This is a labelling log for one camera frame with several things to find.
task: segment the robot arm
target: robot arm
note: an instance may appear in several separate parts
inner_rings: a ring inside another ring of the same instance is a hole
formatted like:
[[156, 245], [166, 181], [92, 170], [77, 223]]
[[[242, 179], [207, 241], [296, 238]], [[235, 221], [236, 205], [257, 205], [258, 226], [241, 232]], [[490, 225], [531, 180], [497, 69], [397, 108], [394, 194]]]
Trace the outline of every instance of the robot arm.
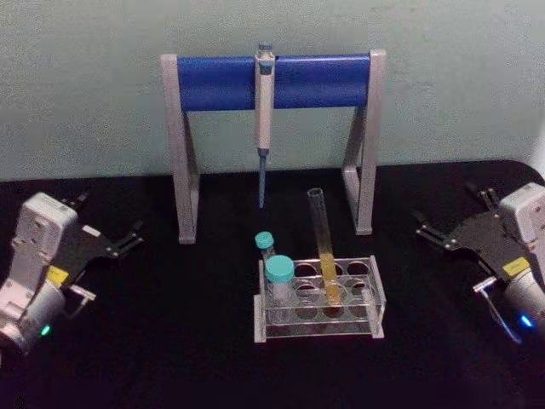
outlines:
[[545, 338], [545, 187], [529, 183], [501, 201], [493, 189], [468, 187], [483, 200], [486, 212], [469, 217], [448, 234], [432, 228], [416, 214], [421, 223], [416, 233], [446, 251], [473, 253], [490, 275], [473, 290], [484, 297], [495, 321], [515, 342], [520, 342], [519, 337], [486, 292], [497, 282], [503, 283], [504, 296], [520, 312], [525, 325], [536, 327]]
[[30, 352], [44, 328], [63, 312], [67, 291], [82, 297], [80, 307], [95, 299], [95, 294], [76, 285], [87, 263], [101, 256], [118, 258], [143, 241], [133, 229], [112, 243], [80, 225], [74, 208], [85, 198], [63, 203], [37, 193], [21, 207], [9, 276], [0, 288], [2, 366], [5, 358]]

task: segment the blue pipette tip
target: blue pipette tip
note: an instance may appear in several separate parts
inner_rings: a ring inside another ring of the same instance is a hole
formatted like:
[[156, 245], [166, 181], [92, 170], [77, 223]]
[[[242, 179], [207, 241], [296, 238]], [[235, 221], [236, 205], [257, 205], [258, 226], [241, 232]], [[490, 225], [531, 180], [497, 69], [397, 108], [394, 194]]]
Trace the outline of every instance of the blue pipette tip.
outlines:
[[259, 159], [259, 208], [263, 209], [265, 205], [265, 170], [267, 159], [260, 157]]
[[263, 209], [265, 206], [265, 172], [269, 150], [258, 148], [257, 153], [259, 154], [259, 208]]

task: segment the small vial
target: small vial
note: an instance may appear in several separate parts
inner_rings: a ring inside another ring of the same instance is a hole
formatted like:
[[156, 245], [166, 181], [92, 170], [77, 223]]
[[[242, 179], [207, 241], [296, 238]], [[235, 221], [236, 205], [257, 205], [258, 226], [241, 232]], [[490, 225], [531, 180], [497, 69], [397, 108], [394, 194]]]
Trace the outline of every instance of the small vial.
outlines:
[[263, 261], [267, 262], [269, 258], [274, 256], [274, 238], [269, 232], [261, 232], [255, 235], [255, 245], [261, 250]]
[[295, 265], [287, 256], [272, 256], [265, 263], [265, 276], [274, 303], [286, 304], [291, 297]]

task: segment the green led light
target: green led light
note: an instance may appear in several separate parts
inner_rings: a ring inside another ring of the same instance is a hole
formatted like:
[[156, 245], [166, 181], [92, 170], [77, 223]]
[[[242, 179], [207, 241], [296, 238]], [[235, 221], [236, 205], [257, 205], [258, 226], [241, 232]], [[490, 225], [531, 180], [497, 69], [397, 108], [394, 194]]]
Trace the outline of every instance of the green led light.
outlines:
[[50, 331], [51, 331], [51, 327], [49, 325], [46, 325], [42, 329], [42, 337], [45, 337], [46, 335], [48, 335]]

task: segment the gray stand leg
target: gray stand leg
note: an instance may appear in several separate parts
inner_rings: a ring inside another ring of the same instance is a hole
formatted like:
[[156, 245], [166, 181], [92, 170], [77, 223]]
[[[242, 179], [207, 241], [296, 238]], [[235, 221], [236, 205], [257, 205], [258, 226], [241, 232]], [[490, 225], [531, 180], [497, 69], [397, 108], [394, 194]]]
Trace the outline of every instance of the gray stand leg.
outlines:
[[[356, 234], [371, 234], [375, 194], [376, 156], [381, 134], [382, 98], [386, 76], [386, 51], [370, 51], [367, 109], [356, 108], [348, 138], [342, 176]], [[361, 157], [361, 177], [358, 158]]]
[[177, 56], [161, 55], [161, 68], [176, 211], [180, 227], [178, 239], [183, 245], [191, 245], [195, 243], [197, 235], [199, 174], [189, 120], [186, 112], [181, 109]]

